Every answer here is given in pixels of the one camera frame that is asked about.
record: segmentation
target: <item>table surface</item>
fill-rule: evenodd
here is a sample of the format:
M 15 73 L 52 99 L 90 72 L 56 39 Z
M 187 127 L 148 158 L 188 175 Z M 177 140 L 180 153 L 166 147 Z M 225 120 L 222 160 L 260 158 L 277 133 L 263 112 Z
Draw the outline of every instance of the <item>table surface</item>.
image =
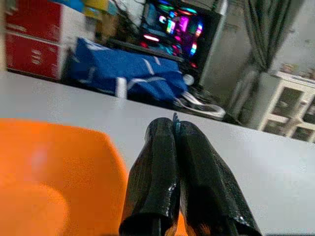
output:
M 178 113 L 196 124 L 234 173 L 264 234 L 315 233 L 315 145 Z M 85 127 L 110 135 L 128 169 L 149 123 L 173 111 L 0 72 L 0 118 Z

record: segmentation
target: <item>red drawer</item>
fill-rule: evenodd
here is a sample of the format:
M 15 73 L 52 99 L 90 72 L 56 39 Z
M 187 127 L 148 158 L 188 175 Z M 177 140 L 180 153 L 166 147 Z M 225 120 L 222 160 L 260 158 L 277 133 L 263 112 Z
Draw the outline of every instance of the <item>red drawer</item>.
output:
M 59 42 L 62 5 L 48 0 L 19 0 L 17 10 L 6 14 L 6 29 Z
M 58 45 L 6 34 L 7 66 L 10 69 L 58 79 L 59 53 Z

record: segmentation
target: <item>gray curtain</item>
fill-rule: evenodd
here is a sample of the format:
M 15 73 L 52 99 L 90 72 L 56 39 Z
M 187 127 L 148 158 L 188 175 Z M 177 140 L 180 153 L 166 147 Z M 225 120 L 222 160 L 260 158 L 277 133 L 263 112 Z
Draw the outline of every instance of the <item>gray curtain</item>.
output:
M 244 0 L 244 16 L 252 52 L 228 104 L 239 118 L 246 102 L 255 102 L 258 79 L 267 72 L 304 0 Z

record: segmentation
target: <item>orange object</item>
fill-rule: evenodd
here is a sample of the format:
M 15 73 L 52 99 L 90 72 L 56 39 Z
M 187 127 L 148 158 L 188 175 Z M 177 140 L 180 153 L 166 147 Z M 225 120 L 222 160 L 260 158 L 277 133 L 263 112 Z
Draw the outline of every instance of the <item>orange object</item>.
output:
M 106 134 L 0 119 L 1 235 L 118 235 L 126 185 Z M 176 235 L 187 235 L 181 216 Z

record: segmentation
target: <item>blue cloth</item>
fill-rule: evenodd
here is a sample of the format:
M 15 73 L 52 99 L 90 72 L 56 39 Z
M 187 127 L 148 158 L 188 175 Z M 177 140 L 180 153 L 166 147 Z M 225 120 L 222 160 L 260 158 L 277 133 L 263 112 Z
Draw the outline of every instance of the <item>blue cloth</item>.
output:
M 62 3 L 66 6 L 73 8 L 79 12 L 83 12 L 84 4 L 81 0 L 51 0 L 54 2 Z
M 109 49 L 83 38 L 78 38 L 70 76 L 111 94 L 116 79 L 124 77 L 128 94 L 149 94 L 157 100 L 174 100 L 187 91 L 176 62 Z

